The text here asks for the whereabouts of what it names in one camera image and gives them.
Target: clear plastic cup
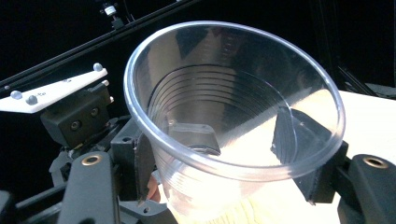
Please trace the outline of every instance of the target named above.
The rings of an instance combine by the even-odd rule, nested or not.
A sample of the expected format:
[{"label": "clear plastic cup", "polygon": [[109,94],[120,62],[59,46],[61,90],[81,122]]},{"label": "clear plastic cup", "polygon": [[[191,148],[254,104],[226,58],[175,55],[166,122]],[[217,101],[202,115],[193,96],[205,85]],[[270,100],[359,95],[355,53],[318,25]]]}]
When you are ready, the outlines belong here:
[{"label": "clear plastic cup", "polygon": [[124,92],[168,204],[199,219],[314,171],[345,129],[324,69],[286,40],[240,24],[192,21],[156,32],[132,54]]}]

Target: black background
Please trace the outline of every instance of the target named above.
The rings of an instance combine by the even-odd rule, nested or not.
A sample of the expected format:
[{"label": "black background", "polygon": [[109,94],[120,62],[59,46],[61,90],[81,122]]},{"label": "black background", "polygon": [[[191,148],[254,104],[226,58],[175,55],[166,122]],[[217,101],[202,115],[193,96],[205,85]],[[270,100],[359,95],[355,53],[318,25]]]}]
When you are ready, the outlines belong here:
[{"label": "black background", "polygon": [[[139,19],[174,2],[126,3]],[[111,19],[99,13],[100,5],[94,0],[3,0],[1,5],[0,79],[113,31]],[[394,2],[338,1],[338,7],[341,60],[363,82],[394,87]],[[85,73],[99,62],[109,71],[109,91],[115,98],[109,106],[110,115],[124,115],[128,112],[122,75],[134,48],[158,29],[194,20],[231,21],[263,29],[289,40],[319,61],[309,1],[206,0],[87,53],[41,81]],[[0,112],[0,189],[13,192],[18,201],[51,187],[48,169],[60,146],[50,139],[39,115]]]}]

